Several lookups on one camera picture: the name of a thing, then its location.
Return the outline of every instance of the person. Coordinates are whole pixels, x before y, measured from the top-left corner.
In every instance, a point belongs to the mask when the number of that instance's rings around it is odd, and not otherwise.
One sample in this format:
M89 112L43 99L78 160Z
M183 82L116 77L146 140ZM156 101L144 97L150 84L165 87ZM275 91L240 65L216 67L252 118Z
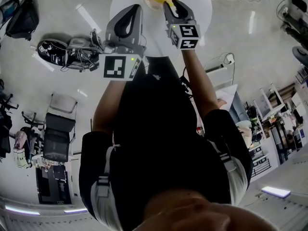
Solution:
M83 137L84 205L112 230L276 230L235 207L252 159L195 51L182 55L205 136L169 58L147 57L147 74L141 64L133 81L110 81Z

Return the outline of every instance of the white round table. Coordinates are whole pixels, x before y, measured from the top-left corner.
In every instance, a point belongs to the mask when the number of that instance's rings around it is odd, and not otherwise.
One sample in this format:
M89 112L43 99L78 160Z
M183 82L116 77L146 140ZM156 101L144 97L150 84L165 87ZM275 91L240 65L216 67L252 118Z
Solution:
M197 24L200 25L201 35L207 31L212 18L212 2L211 0L180 0L189 6L195 16ZM140 4L143 10L143 35L146 38L145 56L169 56L171 61L176 60L180 54L171 43L171 39L167 36L166 19L162 9L155 10L150 8L145 0L113 0L110 8L110 19L124 8ZM145 40L141 37L141 44L145 44Z

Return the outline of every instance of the backpack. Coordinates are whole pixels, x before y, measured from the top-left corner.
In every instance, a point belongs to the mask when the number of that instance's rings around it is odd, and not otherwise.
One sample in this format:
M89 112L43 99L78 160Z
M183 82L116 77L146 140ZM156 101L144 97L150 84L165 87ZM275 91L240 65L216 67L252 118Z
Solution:
M39 15L33 0L25 0L6 27L6 35L14 39L31 40L31 34L39 24Z

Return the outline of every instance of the chair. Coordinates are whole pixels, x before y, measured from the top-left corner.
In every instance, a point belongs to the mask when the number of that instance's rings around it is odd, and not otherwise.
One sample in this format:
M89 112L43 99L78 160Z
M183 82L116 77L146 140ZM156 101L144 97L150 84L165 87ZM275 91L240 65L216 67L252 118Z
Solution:
M70 114L76 109L75 119L69 119L63 116L47 113L45 119L45 131L44 131L44 147L43 147L43 158L56 162L68 162L68 151L69 145L75 140L75 124L77 114L77 101L75 100L74 107L72 110L62 110L56 107L52 103L51 98L50 108ZM70 132L74 128L74 135L70 139Z

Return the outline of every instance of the black office chair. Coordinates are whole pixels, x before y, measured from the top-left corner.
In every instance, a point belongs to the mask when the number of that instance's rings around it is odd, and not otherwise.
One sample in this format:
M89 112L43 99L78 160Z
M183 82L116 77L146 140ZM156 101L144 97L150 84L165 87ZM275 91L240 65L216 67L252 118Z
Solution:
M77 102L74 104L72 111L60 110L50 104L50 108L65 112L72 113L76 108L75 118L77 113ZM44 131L44 147L43 158L56 162L68 162L69 145L75 140L75 124L76 119L69 119L63 116L54 115L51 113L46 114L45 131ZM69 133L74 129L74 135L70 139Z

